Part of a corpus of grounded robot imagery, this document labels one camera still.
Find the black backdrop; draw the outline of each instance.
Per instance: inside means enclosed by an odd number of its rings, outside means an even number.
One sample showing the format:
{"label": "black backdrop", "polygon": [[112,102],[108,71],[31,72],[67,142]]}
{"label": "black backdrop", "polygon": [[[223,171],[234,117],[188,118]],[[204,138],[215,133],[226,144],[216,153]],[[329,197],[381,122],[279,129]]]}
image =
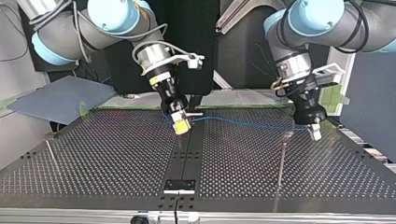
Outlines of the black backdrop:
{"label": "black backdrop", "polygon": [[[168,23],[165,41],[205,56],[203,70],[177,68],[179,87],[185,94],[207,95],[212,90],[215,63],[216,21],[219,0],[148,0],[159,24]],[[106,49],[106,60],[118,93],[151,91],[141,68],[131,60],[133,47],[122,41]]]}

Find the perforated metal surface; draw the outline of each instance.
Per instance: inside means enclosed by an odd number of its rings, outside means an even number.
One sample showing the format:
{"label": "perforated metal surface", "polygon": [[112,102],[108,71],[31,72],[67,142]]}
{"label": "perforated metal surface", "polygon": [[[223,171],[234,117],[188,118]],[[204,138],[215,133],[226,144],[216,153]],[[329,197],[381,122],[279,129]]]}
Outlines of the perforated metal surface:
{"label": "perforated metal surface", "polygon": [[102,111],[52,141],[1,182],[2,194],[155,197],[176,136],[154,111]]}
{"label": "perforated metal surface", "polygon": [[[206,110],[276,128],[207,120],[176,137],[161,112],[95,112],[50,142],[56,161],[44,144],[0,171],[0,208],[396,215],[396,175],[328,122],[319,142],[306,130],[286,137],[291,114]],[[169,178],[195,180],[195,195],[164,195]]]}
{"label": "perforated metal surface", "polygon": [[[282,109],[212,110],[206,115],[280,125],[285,130],[207,120],[199,191],[203,198],[396,202],[395,178],[382,176],[386,168],[375,170],[375,159],[351,149],[330,124],[322,127],[322,140],[313,142],[308,131],[294,131],[289,140],[284,138],[292,117]],[[288,143],[288,148],[279,189],[283,142]]]}

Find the metal rod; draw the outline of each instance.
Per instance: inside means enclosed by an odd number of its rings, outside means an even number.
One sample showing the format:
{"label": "metal rod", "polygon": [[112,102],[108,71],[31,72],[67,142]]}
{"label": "metal rod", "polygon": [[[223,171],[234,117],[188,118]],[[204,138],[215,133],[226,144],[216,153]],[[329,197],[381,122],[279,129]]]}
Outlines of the metal rod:
{"label": "metal rod", "polygon": [[55,160],[55,155],[53,154],[52,147],[50,146],[50,141],[46,140],[46,143],[47,143],[47,147],[49,149],[50,156],[52,157],[53,160]]}
{"label": "metal rod", "polygon": [[279,187],[282,186],[282,175],[283,175],[283,167],[285,165],[286,147],[287,146],[288,146],[287,143],[283,143],[282,152],[281,152],[281,155],[280,155],[279,176],[277,178],[277,184],[278,184]]}
{"label": "metal rod", "polygon": [[238,12],[248,3],[248,0],[243,0],[242,2],[240,2],[236,9],[231,13],[231,15],[229,17],[226,17],[224,19],[223,24],[219,27],[220,29],[223,29],[234,17],[236,14],[238,14]]}

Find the vertical pin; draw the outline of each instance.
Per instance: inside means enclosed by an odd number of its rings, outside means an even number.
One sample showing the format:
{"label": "vertical pin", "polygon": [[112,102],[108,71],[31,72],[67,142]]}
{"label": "vertical pin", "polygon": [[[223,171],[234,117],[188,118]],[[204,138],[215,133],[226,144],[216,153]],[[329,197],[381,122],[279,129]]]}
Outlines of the vertical pin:
{"label": "vertical pin", "polygon": [[55,155],[53,154],[52,147],[50,145],[50,141],[46,140],[46,143],[47,143],[47,147],[49,148],[50,156],[52,157],[53,160],[55,160]]}
{"label": "vertical pin", "polygon": [[282,175],[283,175],[283,167],[285,165],[285,157],[286,157],[286,147],[287,147],[287,143],[283,143],[282,144],[282,152],[280,155],[280,165],[279,165],[279,176],[277,178],[277,185],[279,187],[282,186]]}

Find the blue wire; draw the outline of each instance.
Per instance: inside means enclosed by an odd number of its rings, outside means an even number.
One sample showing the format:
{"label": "blue wire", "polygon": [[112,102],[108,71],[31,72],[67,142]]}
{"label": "blue wire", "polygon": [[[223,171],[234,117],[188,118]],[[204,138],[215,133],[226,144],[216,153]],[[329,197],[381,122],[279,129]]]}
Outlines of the blue wire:
{"label": "blue wire", "polygon": [[289,130],[302,131],[302,130],[306,130],[306,128],[295,128],[295,129],[293,129],[291,126],[275,126],[275,125],[260,124],[260,123],[249,123],[249,122],[244,122],[244,121],[240,121],[240,120],[223,119],[223,118],[219,118],[219,117],[205,117],[205,118],[201,118],[201,119],[193,119],[192,122],[199,122],[199,121],[208,120],[208,119],[220,120],[220,121],[233,123],[233,124],[236,124],[236,125],[250,126],[250,127],[263,128],[263,129],[269,129],[269,130],[281,130],[281,131],[289,131]]}

